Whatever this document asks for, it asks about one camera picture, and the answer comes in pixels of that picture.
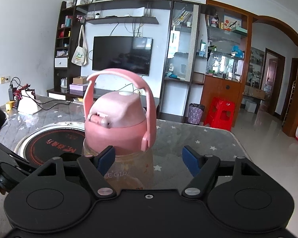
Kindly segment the black flat television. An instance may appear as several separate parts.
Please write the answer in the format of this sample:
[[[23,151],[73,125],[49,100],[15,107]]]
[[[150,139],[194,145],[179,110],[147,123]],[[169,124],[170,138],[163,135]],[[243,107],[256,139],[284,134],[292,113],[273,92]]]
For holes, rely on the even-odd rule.
[[[129,70],[138,75],[149,75],[153,39],[136,36],[94,37],[92,69]]]

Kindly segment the brown cardboard box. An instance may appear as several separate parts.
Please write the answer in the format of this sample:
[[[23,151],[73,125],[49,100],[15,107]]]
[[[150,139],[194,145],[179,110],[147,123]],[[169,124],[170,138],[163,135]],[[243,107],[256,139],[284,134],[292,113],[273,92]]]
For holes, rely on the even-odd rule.
[[[88,83],[86,76],[77,76],[73,78],[73,84],[75,85],[84,85]]]

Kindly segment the grey star tablecloth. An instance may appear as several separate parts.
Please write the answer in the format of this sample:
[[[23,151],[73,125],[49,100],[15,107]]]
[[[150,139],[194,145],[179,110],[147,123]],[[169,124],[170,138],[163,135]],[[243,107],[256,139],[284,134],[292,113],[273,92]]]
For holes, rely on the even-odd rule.
[[[42,111],[34,115],[20,115],[15,110],[8,113],[7,121],[0,132],[0,141],[8,148],[15,149],[17,144],[29,134],[45,125],[62,121],[77,121],[83,123],[83,108],[80,105],[58,105],[52,110]],[[199,153],[214,153],[223,160],[233,160],[234,156],[245,156],[244,149],[233,134],[222,130],[180,124],[170,121],[157,121],[157,139],[152,148],[153,182],[155,189],[182,190],[190,181],[191,175],[181,159],[181,150],[190,145]],[[124,224],[126,229],[119,231],[118,222],[102,220],[114,237],[193,237],[189,223],[184,224],[185,230],[179,231],[179,224],[173,223],[154,234],[154,226]]]

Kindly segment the pink lidded water bottle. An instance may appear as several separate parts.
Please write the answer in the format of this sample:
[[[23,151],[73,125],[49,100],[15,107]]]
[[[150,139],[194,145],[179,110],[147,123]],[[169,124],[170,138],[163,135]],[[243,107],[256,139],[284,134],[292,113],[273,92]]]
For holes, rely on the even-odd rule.
[[[128,91],[111,91],[94,100],[94,87],[100,75],[116,75],[145,91],[141,96]],[[116,190],[149,189],[153,182],[152,147],[156,141],[156,105],[148,84],[137,74],[118,68],[91,74],[83,98],[85,117],[85,155],[98,156],[113,148],[109,165],[100,164],[99,171]]]

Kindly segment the purple patterned waste bin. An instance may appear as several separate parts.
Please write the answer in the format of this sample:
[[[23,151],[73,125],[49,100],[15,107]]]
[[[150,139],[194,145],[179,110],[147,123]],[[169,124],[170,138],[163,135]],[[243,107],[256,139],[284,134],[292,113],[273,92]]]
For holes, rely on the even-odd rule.
[[[188,112],[188,123],[199,125],[205,106],[202,104],[190,103]]]

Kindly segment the built-in induction cooktop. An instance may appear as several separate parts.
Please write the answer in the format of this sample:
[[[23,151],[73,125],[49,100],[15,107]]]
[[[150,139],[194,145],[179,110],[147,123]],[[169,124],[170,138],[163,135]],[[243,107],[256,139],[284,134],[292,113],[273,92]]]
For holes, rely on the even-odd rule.
[[[23,138],[14,152],[38,167],[63,153],[81,154],[85,139],[84,123],[62,121],[45,125]]]

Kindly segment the red plastic stool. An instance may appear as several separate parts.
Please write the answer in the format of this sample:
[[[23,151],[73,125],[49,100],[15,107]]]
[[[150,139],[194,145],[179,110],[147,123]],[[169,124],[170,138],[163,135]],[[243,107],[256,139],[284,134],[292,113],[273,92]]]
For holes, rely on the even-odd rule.
[[[224,98],[214,97],[210,103],[206,119],[203,124],[212,128],[231,131],[235,103]]]

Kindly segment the white canvas tote bag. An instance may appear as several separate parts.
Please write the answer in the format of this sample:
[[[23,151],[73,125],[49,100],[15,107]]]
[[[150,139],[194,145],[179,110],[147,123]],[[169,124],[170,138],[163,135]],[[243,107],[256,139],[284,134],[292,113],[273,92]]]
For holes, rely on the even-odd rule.
[[[81,25],[79,35],[78,35],[77,48],[74,51],[74,54],[71,59],[71,63],[77,66],[85,66],[87,63],[87,57],[88,57],[88,46],[85,40],[84,26]]]

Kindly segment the brown wooden display cabinet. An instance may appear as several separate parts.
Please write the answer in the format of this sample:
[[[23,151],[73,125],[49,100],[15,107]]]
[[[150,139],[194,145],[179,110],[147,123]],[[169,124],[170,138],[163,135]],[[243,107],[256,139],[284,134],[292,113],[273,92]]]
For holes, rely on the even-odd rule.
[[[249,68],[253,16],[246,10],[215,0],[206,0],[206,5],[214,7],[216,12],[205,17],[208,55],[200,103],[208,111],[214,97],[234,102],[234,125]]]

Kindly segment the black wall shelf unit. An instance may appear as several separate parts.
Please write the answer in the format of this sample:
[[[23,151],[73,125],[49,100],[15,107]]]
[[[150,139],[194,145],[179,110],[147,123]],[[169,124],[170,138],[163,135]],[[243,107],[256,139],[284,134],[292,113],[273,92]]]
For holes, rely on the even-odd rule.
[[[77,76],[89,76],[96,36],[136,36],[153,39],[149,75],[142,77],[152,90],[157,117],[183,123],[189,107],[193,82],[200,18],[214,12],[213,7],[183,0],[113,0],[76,5],[72,15],[60,11],[60,24],[68,36],[56,40],[56,50],[68,52],[55,58],[54,87],[50,97],[73,100],[83,93],[61,86],[61,80],[73,83]],[[88,57],[85,66],[71,63],[77,48],[78,35],[84,26]]]

